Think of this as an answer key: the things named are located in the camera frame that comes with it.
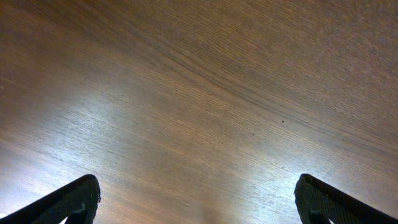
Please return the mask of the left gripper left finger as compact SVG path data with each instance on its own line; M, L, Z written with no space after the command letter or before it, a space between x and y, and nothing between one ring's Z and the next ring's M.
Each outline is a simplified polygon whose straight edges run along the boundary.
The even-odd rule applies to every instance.
M1 224L92 224L101 191L98 179L86 174L26 207L1 218Z

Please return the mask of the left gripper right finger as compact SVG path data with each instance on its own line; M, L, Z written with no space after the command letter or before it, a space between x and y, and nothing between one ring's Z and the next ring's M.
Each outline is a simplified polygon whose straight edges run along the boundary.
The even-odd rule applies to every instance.
M295 204L302 223L390 223L391 217L320 179L302 174L294 190Z

